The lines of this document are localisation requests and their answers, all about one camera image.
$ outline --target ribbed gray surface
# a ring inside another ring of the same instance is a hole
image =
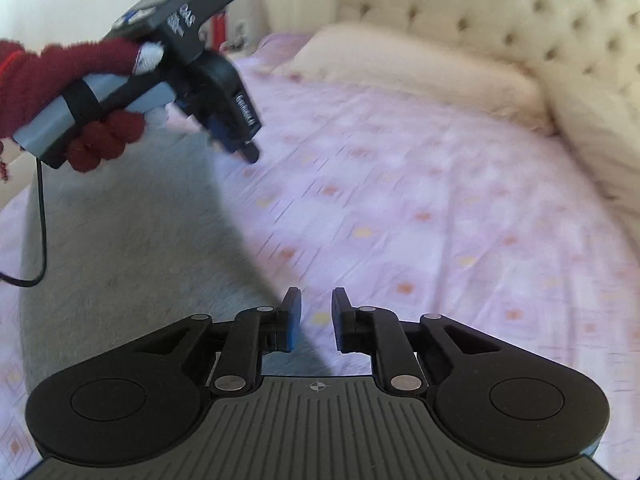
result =
[[[420,401],[387,396],[371,378],[267,378],[214,404],[163,456],[123,468],[57,460],[29,480],[605,480],[588,458],[524,469],[478,458],[449,440]]]

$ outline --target white logo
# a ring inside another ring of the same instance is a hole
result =
[[[249,124],[249,126],[253,126],[255,124],[254,115],[251,113],[251,110],[249,110],[249,105],[247,105],[241,94],[238,94],[236,97],[236,103],[238,103],[238,106],[240,107],[244,120]]]
[[[322,390],[324,390],[325,388],[328,388],[328,386],[324,383],[321,383],[320,381],[318,381],[317,383],[311,383],[311,386],[309,386],[313,391],[315,391],[316,393],[321,392]]]
[[[188,4],[184,4],[180,7],[180,15],[184,18],[187,27],[191,27],[191,25],[196,21],[196,17],[191,13],[191,9]]]
[[[178,36],[184,36],[184,29],[180,25],[180,17],[177,12],[174,12],[171,16],[166,19],[166,24],[169,25],[169,28]]]

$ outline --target gloved hand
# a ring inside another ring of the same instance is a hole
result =
[[[71,82],[92,73],[132,75],[150,72],[162,59],[162,46],[142,46],[116,38],[69,47],[50,45],[38,56],[21,44],[0,41],[0,141],[11,138],[50,104]],[[101,160],[117,158],[126,144],[144,131],[141,114],[116,110],[105,121],[82,130],[66,152],[71,166],[81,172],[98,167]],[[0,178],[6,167],[0,161]]]

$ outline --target bed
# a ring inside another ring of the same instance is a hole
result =
[[[565,139],[437,98],[274,70],[321,27],[366,22],[560,63],[634,100],[639,2],[266,0],[274,34],[238,61],[263,155],[247,166],[213,150],[212,179],[276,294],[303,289],[303,333],[332,373],[369,370],[363,356],[335,354],[334,286],[401,319],[439,312],[592,377],[612,409],[596,459],[617,478],[640,475],[638,257]],[[168,126],[197,130],[175,110]],[[0,213],[3,269],[19,268],[27,206],[25,191]],[[0,284],[0,478],[38,460],[22,418],[17,304]]]

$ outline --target tufted headboard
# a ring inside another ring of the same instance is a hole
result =
[[[363,20],[514,62],[560,62],[640,107],[640,0],[266,0],[277,32]]]

